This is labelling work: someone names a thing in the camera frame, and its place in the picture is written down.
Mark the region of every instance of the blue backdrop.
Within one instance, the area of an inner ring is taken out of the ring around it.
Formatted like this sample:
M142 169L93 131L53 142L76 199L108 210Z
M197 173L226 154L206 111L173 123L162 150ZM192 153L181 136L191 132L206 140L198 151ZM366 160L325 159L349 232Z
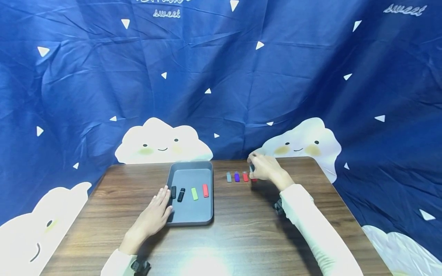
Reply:
M441 12L438 0L1 1L0 225L55 187L94 187L151 117L194 128L213 159L319 117L361 226L440 264Z

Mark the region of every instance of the right hand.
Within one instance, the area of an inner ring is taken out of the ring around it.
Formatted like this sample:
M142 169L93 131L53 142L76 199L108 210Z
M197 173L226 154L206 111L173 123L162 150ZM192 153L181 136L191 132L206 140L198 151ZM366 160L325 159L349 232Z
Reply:
M247 162L255 166L255 171L250 172L251 179L270 180L280 191L294 184L290 175L281 168L273 156L252 152L247 158Z

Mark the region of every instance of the red block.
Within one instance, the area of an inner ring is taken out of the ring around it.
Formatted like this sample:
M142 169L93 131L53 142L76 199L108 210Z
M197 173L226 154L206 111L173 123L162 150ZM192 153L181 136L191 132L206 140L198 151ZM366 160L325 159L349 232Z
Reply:
M204 197L209 197L209 188L207 187L207 184L202 185L202 194Z

